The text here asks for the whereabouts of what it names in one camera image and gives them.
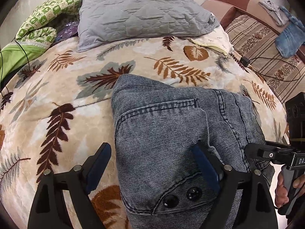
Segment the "person's right hand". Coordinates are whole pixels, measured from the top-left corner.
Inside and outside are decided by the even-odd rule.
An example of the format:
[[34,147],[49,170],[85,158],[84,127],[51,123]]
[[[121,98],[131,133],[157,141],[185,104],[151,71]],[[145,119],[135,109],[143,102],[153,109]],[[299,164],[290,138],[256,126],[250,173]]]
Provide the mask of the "person's right hand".
[[[304,194],[304,181],[305,181],[305,176],[304,174],[300,177],[298,177],[294,183],[293,187],[296,189],[300,189],[299,195],[302,196]],[[288,191],[286,187],[284,186],[284,177],[282,172],[279,173],[278,175],[278,183],[277,187],[275,189],[275,206],[277,208],[282,207],[283,205],[287,204],[289,201],[289,198],[287,196]]]

